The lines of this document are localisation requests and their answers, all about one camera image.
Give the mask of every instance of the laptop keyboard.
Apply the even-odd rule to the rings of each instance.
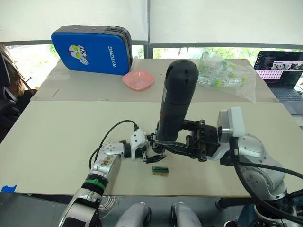
[[[272,90],[280,101],[303,101],[303,98],[294,90]]]

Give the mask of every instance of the green band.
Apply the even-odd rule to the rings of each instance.
[[[103,188],[103,190],[105,190],[104,184],[102,184],[98,179],[94,179],[94,180],[86,179],[84,181],[84,183],[92,183],[94,185],[99,186],[100,188]]]

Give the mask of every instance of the laptop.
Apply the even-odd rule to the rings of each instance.
[[[260,51],[254,69],[291,115],[303,115],[303,98],[294,89],[303,72],[303,52]]]

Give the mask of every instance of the blue case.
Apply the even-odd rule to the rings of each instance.
[[[132,65],[132,39],[123,27],[62,26],[51,38],[71,70],[125,75]]]

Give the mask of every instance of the pink bowl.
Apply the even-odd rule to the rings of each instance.
[[[122,80],[132,90],[141,91],[155,82],[155,77],[147,71],[134,70],[125,74]]]

